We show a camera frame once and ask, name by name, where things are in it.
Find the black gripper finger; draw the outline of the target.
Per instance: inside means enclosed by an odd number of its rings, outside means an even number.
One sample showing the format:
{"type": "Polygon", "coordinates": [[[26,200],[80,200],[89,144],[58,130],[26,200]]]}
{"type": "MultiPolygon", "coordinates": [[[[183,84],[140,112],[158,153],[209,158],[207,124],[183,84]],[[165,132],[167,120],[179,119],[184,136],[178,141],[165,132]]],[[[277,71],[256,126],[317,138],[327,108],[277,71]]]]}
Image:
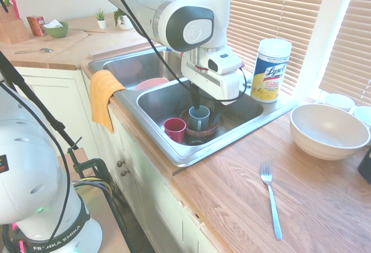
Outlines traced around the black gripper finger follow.
{"type": "Polygon", "coordinates": [[[190,93],[191,93],[192,105],[196,110],[198,110],[201,104],[199,87],[192,82],[190,82],[190,93]]]}
{"type": "Polygon", "coordinates": [[[215,100],[213,102],[213,110],[210,115],[210,124],[217,124],[223,111],[224,105],[220,101],[215,100]]]}

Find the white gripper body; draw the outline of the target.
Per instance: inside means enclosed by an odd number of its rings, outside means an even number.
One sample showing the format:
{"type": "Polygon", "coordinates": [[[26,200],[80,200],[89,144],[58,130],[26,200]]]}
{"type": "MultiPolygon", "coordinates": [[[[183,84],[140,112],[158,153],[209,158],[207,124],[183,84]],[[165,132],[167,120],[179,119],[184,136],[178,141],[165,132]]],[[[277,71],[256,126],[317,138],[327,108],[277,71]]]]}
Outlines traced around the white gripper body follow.
{"type": "Polygon", "coordinates": [[[231,104],[239,96],[240,76],[236,70],[218,74],[212,69],[197,67],[191,62],[190,55],[184,54],[181,57],[181,73],[208,95],[223,101],[224,105],[231,104]]]}

